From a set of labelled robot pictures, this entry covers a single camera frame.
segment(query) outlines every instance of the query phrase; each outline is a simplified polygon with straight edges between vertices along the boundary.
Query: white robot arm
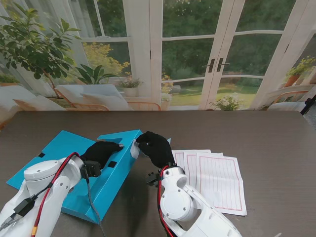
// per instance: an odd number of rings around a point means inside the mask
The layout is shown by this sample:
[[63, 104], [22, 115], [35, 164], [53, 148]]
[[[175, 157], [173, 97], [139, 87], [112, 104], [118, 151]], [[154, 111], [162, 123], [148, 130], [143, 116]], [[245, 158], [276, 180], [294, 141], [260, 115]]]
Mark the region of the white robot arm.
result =
[[[0, 237], [34, 236], [33, 226], [37, 218], [44, 193], [38, 196], [34, 207], [22, 218], [15, 208], [26, 198], [43, 190], [51, 182], [65, 158], [35, 164], [25, 170], [18, 193], [4, 206], [0, 213]], [[69, 190], [81, 179], [82, 160], [73, 156], [51, 187], [44, 202], [36, 237], [49, 237], [59, 218], [62, 203]], [[193, 187], [186, 184], [187, 176], [179, 167], [170, 167], [162, 172], [161, 184], [165, 190], [160, 200], [161, 215], [165, 224], [177, 237], [241, 237], [235, 226]], [[194, 218], [197, 207], [201, 214], [188, 231], [183, 230], [177, 221]]]
[[[14, 209], [23, 200], [47, 187], [65, 159], [44, 161], [24, 171], [25, 180], [20, 190], [0, 213], [0, 225], [3, 223], [0, 227], [0, 237], [30, 237], [34, 234], [32, 233], [33, 226], [45, 192], [38, 196], [34, 207], [23, 218], [17, 214], [12, 220], [10, 216], [15, 213]], [[63, 201], [69, 190], [81, 179], [80, 168], [82, 166], [82, 160], [73, 156], [52, 185], [42, 209], [36, 237], [51, 235], [59, 218]]]
[[[162, 170], [164, 192], [160, 199], [162, 216], [177, 237], [242, 237], [236, 227], [193, 187], [180, 167]], [[200, 207], [201, 214], [188, 231], [176, 221], [189, 221]]]

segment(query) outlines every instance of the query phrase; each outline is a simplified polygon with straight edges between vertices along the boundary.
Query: blue folder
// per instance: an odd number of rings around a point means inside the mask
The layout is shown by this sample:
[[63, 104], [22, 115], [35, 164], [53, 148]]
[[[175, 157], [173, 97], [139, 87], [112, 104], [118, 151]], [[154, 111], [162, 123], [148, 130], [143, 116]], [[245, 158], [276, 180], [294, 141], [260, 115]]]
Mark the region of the blue folder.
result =
[[[108, 135], [101, 135], [98, 140], [112, 141], [124, 144], [123, 150], [114, 153], [105, 165], [99, 177], [90, 177], [91, 197], [93, 204], [103, 219], [112, 201], [122, 186], [125, 178], [131, 170], [135, 158], [131, 156], [130, 150], [136, 139], [142, 132], [140, 130], [126, 131]], [[46, 160], [58, 160], [67, 157], [72, 152], [82, 155], [95, 141], [80, 137], [70, 132], [61, 131], [43, 150], [43, 157], [35, 157], [27, 163], [20, 171], [7, 181], [7, 184], [20, 189], [24, 180], [23, 172], [28, 167]], [[109, 167], [111, 161], [115, 166]], [[92, 223], [98, 223], [87, 195], [87, 184], [81, 180], [69, 193], [63, 203], [62, 212], [82, 218]]]

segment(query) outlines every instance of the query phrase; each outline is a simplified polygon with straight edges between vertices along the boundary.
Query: cushion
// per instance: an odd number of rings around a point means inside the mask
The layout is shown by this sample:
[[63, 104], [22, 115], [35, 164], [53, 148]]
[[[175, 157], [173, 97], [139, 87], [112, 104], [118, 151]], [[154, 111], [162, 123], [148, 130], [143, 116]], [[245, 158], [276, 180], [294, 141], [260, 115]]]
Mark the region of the cushion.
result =
[[3, 91], [10, 93], [11, 99], [29, 100], [29, 99], [36, 98], [36, 96], [32, 92], [28, 91], [27, 89], [25, 89], [24, 87], [20, 85], [10, 85], [10, 86], [1, 87], [0, 93], [2, 93]]
[[268, 110], [302, 111], [304, 107], [305, 102], [281, 102], [270, 105]]
[[0, 89], [0, 123], [12, 118], [20, 110], [22, 109], [11, 99], [11, 93]]
[[31, 100], [18, 100], [13, 99], [23, 110], [66, 110], [55, 102], [39, 95], [38, 97]]
[[89, 104], [82, 94], [98, 94], [117, 96], [124, 99], [116, 87], [112, 84], [102, 85], [58, 85], [56, 87], [72, 103]]
[[109, 110], [130, 110], [126, 100], [112, 95], [82, 94], [89, 104], [105, 105]]

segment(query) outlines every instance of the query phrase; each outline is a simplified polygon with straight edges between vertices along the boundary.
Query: black glove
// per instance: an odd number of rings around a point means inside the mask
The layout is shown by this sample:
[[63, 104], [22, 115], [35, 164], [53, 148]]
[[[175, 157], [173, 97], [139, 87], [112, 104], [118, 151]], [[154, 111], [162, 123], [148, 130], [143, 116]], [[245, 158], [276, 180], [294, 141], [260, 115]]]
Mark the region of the black glove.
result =
[[174, 163], [169, 142], [162, 136], [153, 132], [145, 132], [140, 135], [136, 142], [139, 149], [149, 158], [158, 168], [163, 168], [168, 162]]
[[81, 156], [83, 160], [91, 160], [99, 162], [101, 169], [104, 168], [105, 164], [108, 162], [110, 156], [114, 152], [119, 152], [123, 149], [123, 146], [116, 144], [114, 142], [96, 142], [91, 147], [89, 147], [86, 152]]

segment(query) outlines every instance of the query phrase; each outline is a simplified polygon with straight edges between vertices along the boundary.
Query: white chair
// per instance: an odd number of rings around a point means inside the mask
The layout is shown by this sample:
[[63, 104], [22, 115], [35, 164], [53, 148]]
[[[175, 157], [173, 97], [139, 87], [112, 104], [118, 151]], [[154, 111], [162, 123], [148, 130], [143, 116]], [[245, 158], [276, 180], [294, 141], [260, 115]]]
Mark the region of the white chair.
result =
[[22, 110], [13, 99], [31, 100], [36, 96], [22, 86], [0, 87], [0, 128], [4, 127], [16, 112]]
[[308, 90], [286, 92], [277, 97], [274, 102], [268, 107], [268, 110], [283, 110], [283, 111], [302, 111], [305, 107], [305, 101], [285, 102], [289, 97], [295, 100], [298, 95], [307, 93]]
[[112, 84], [59, 85], [56, 87], [56, 92], [72, 106], [80, 109], [161, 110], [160, 105], [153, 102], [126, 102]]

